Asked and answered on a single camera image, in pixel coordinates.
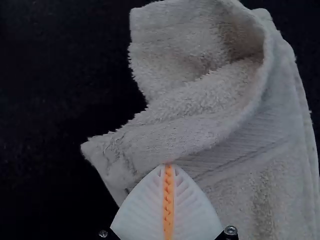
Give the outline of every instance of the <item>white towel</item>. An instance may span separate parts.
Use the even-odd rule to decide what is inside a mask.
[[[148,101],[81,146],[120,205],[174,161],[243,240],[319,240],[318,156],[290,45],[265,9],[165,0],[130,14],[129,57]]]

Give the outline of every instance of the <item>metal screw head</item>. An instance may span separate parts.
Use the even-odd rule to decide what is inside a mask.
[[[224,229],[224,234],[229,235],[229,236],[235,236],[238,234],[238,229],[235,226],[227,226]]]
[[[101,230],[99,232],[99,237],[106,238],[108,236],[108,232],[106,230]]]

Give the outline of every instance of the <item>black background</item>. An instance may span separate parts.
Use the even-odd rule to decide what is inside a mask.
[[[130,9],[149,2],[0,0],[0,239],[92,240],[112,222],[80,144],[146,106],[127,48]],[[292,45],[320,139],[320,3],[242,2],[268,9]]]

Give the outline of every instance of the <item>terry cloth towel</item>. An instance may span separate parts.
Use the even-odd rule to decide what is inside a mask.
[[[174,162],[246,240],[319,240],[318,157],[290,45],[265,9],[165,0],[130,13],[147,108],[81,146],[116,202]]]

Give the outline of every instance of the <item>orange strip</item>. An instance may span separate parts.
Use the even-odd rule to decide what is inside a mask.
[[[174,171],[166,165],[163,178],[163,231],[164,240],[172,240],[174,230]]]

